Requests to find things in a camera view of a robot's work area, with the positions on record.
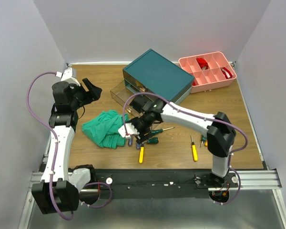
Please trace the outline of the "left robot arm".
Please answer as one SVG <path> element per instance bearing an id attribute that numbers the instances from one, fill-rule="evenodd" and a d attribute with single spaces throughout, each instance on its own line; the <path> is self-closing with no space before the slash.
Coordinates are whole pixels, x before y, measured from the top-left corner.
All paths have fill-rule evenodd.
<path id="1" fill-rule="evenodd" d="M 51 141 L 41 181 L 32 186 L 32 195 L 42 214 L 77 210 L 80 191 L 96 184 L 92 165 L 77 166 L 69 175 L 68 164 L 72 140 L 78 123 L 77 110 L 100 99 L 102 89 L 88 78 L 82 83 L 60 81 L 52 86 L 54 104 L 49 123 Z"/>

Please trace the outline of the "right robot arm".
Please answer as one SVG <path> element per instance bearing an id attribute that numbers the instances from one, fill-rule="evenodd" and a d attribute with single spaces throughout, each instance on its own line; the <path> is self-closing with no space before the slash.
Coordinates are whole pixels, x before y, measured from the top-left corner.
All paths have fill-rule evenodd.
<path id="1" fill-rule="evenodd" d="M 169 122 L 178 124 L 206 136 L 208 151 L 213 155 L 210 182 L 215 187 L 220 187 L 227 181 L 230 170 L 230 158 L 236 136 L 234 127 L 226 114 L 199 113 L 178 106 L 162 98 L 156 101 L 142 101 L 138 96 L 131 102 L 142 113 L 140 117 L 131 119 L 123 125 L 125 136 L 136 136 L 138 143 L 152 137 L 151 126 L 156 123 Z"/>

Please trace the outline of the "clear drawer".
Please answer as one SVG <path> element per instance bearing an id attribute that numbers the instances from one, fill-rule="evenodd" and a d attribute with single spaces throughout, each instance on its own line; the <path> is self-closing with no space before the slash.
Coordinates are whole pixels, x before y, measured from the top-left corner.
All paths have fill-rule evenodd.
<path id="1" fill-rule="evenodd" d="M 124 106 L 125 102 L 131 95 L 140 92 L 153 93 L 137 80 L 134 80 L 134 82 L 123 80 L 119 84 L 117 84 L 113 89 L 110 90 L 112 99 L 114 99 L 122 107 Z M 127 103 L 125 111 L 129 114 L 129 117 L 131 118 L 139 117 L 142 115 L 142 112 L 138 112 L 133 108 L 132 105 L 130 105 L 132 100 L 133 98 Z"/>

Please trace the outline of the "green stubby screwdriver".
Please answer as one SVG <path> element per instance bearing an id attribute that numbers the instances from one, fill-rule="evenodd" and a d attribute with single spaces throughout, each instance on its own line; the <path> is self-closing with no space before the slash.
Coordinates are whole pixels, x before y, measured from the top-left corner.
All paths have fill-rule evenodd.
<path id="1" fill-rule="evenodd" d="M 159 143 L 159 138 L 157 137 L 153 137 L 145 141 L 145 144 L 149 144 L 149 145 L 155 145 L 157 143 Z"/>

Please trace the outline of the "green long screwdriver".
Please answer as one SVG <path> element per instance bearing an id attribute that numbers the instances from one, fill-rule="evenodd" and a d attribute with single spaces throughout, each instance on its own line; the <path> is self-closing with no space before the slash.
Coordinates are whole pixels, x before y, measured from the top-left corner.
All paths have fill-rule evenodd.
<path id="1" fill-rule="evenodd" d="M 152 135 L 157 135 L 157 134 L 160 134 L 160 133 L 162 133 L 162 132 L 164 132 L 164 131 L 167 131 L 167 130 L 170 130 L 170 129 L 174 129 L 174 127 L 169 127 L 169 128 L 165 128 L 165 129 L 152 130 L 152 131 L 150 132 L 150 134 L 152 134 Z"/>

